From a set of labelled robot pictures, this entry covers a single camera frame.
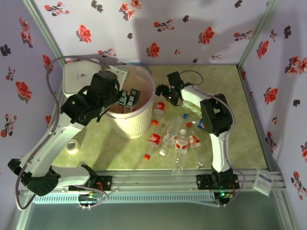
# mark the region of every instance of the red bottle cap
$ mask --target red bottle cap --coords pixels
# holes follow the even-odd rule
[[[150,159],[150,155],[145,154],[145,155],[144,155],[144,158],[145,158],[146,160],[149,160],[149,159]]]

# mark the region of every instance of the bottle cap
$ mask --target bottle cap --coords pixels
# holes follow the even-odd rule
[[[162,156],[165,156],[167,154],[167,150],[161,149],[159,154],[162,155]]]
[[[149,159],[150,159],[150,155],[145,154],[145,155],[144,155],[144,158],[145,158],[146,160],[149,160]]]
[[[186,131],[185,129],[181,129],[181,130],[180,130],[180,134],[186,135],[186,134],[187,134],[187,131]]]

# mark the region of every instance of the bottle label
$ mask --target bottle label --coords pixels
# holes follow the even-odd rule
[[[196,135],[189,136],[188,141],[190,145],[193,145],[195,143],[200,143],[200,139]]]
[[[175,149],[176,150],[186,150],[188,148],[188,142],[185,140],[176,140]]]
[[[165,104],[163,102],[157,102],[154,106],[155,109],[161,109],[163,112],[165,110]]]
[[[160,145],[161,141],[162,141],[162,137],[160,137],[158,134],[153,133],[150,138],[149,141],[155,143],[156,145]]]
[[[177,139],[177,134],[172,131],[167,131],[164,136],[165,139],[175,142]]]

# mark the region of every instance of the tape roll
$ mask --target tape roll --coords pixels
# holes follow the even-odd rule
[[[79,151],[79,149],[80,149],[80,144],[74,139],[71,139],[65,146],[65,150],[69,154],[76,154]]]

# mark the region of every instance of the glass panel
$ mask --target glass panel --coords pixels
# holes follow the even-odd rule
[[[169,85],[167,74],[192,69],[204,76],[204,83],[197,88],[212,94],[223,93],[236,116],[236,127],[229,137],[230,161],[238,168],[266,168],[258,136],[251,118],[245,94],[235,66],[150,66],[156,85]],[[197,83],[200,77],[195,73],[181,75],[184,82]],[[185,123],[199,121],[200,117],[183,107],[174,107],[167,103],[165,117],[169,120],[175,116],[189,116]],[[119,137],[107,120],[106,115],[100,123],[95,120],[78,133],[76,139],[81,148],[74,155],[63,150],[54,161],[60,167],[76,167],[86,163],[94,170],[131,170],[131,169],[173,169],[175,165],[174,146],[166,156],[154,152],[150,160],[144,159],[148,139],[155,126],[137,139]],[[184,167],[195,169],[203,164],[203,168],[211,168],[213,154],[209,134],[194,125],[194,130],[201,139],[201,146],[195,150],[188,149]]]
[[[32,206],[26,230],[280,230],[274,197],[244,192],[227,208],[189,203],[102,204],[82,210],[77,204]]]

